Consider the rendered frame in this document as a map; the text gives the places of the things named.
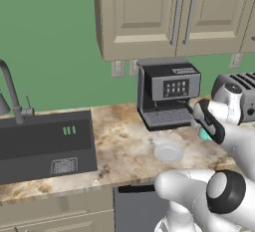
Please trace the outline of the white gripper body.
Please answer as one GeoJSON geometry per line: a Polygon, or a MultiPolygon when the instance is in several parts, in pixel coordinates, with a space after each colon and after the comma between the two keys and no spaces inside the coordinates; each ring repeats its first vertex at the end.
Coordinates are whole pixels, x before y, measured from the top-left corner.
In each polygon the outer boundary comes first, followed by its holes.
{"type": "Polygon", "coordinates": [[[197,122],[203,126],[210,126],[210,113],[208,110],[209,100],[202,99],[198,101],[193,108],[193,116],[197,122]]]}

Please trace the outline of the black and grey coffee machine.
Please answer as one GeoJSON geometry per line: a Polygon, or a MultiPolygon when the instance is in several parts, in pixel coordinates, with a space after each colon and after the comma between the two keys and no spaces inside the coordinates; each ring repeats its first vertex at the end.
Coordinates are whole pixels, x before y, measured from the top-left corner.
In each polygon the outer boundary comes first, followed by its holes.
{"type": "Polygon", "coordinates": [[[200,93],[200,72],[187,61],[137,62],[137,111],[149,131],[190,126],[189,101],[200,93]]]}

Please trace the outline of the white saucer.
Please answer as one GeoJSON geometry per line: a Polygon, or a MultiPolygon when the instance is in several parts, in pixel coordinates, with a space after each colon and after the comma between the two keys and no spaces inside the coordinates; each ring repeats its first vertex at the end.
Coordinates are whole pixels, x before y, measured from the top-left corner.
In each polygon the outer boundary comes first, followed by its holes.
{"type": "Polygon", "coordinates": [[[164,163],[177,163],[183,159],[183,151],[172,143],[160,143],[154,148],[154,155],[164,163]]]}

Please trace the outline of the teal mug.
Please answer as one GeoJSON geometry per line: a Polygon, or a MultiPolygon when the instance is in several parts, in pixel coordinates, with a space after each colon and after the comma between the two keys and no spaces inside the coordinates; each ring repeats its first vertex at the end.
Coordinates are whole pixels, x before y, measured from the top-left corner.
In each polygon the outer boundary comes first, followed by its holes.
{"type": "Polygon", "coordinates": [[[201,127],[199,129],[199,137],[202,139],[202,140],[208,140],[208,141],[211,141],[212,138],[209,136],[209,134],[205,131],[205,129],[203,127],[201,127]]]}

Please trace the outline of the silver toaster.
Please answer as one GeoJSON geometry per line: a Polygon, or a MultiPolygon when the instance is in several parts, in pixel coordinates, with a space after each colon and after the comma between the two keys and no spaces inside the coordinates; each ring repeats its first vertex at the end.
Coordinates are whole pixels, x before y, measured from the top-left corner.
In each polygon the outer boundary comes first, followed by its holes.
{"type": "Polygon", "coordinates": [[[219,75],[211,91],[211,97],[214,100],[223,103],[223,99],[217,98],[216,93],[225,83],[236,84],[243,91],[241,97],[242,122],[255,121],[255,73],[219,75]]]}

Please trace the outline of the grey dishwasher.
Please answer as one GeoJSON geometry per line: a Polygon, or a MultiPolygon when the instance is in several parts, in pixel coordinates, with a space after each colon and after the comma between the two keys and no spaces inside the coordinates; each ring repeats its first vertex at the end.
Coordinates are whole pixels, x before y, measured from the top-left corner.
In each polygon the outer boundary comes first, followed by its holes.
{"type": "Polygon", "coordinates": [[[116,232],[154,232],[168,209],[152,184],[115,187],[114,204],[116,232]]]}

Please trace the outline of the dark grey sink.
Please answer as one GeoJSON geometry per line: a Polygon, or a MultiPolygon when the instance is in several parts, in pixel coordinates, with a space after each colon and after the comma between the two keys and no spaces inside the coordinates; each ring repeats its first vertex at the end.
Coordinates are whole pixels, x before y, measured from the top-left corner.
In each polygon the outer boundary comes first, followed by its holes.
{"type": "Polygon", "coordinates": [[[0,185],[97,169],[89,111],[0,119],[0,185]]]}

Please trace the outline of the beige drawer front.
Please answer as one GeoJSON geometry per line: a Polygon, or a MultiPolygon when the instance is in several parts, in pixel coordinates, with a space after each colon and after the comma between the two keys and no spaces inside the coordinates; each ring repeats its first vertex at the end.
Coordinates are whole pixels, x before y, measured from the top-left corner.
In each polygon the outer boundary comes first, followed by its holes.
{"type": "Polygon", "coordinates": [[[115,232],[113,191],[0,204],[0,232],[115,232]]]}

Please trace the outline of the grey tap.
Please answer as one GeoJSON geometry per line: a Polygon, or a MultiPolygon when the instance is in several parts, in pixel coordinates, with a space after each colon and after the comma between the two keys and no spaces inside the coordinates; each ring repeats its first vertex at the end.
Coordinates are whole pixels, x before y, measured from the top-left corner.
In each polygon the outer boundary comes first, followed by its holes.
{"type": "Polygon", "coordinates": [[[33,116],[35,114],[35,111],[31,107],[31,105],[29,105],[27,109],[23,109],[20,105],[10,70],[8,68],[8,65],[2,59],[0,59],[0,69],[3,72],[3,76],[9,90],[16,123],[24,123],[28,116],[33,116]]]}

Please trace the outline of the white wall socket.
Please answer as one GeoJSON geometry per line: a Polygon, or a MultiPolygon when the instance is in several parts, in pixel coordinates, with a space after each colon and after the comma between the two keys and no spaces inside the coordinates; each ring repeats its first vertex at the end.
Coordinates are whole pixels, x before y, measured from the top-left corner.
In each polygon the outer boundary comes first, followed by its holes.
{"type": "Polygon", "coordinates": [[[129,74],[134,77],[138,74],[137,60],[131,60],[129,62],[129,74]]]}
{"type": "Polygon", "coordinates": [[[112,77],[121,78],[126,74],[125,61],[112,61],[112,77]]]}
{"type": "Polygon", "coordinates": [[[242,58],[243,58],[242,53],[233,54],[231,57],[229,68],[230,69],[238,69],[241,65],[242,58]]]}

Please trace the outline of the beige wall cupboard door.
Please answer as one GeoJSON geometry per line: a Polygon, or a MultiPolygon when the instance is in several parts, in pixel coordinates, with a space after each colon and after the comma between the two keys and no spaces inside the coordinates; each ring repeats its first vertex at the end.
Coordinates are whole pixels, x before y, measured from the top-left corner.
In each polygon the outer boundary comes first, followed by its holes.
{"type": "Polygon", "coordinates": [[[106,61],[164,58],[170,44],[176,0],[100,0],[102,53],[106,61]]]}
{"type": "Polygon", "coordinates": [[[241,45],[242,53],[255,53],[255,8],[251,12],[247,29],[241,45]]]}
{"type": "Polygon", "coordinates": [[[182,0],[177,56],[238,53],[253,0],[195,0],[191,31],[183,45],[190,0],[182,0]]]}

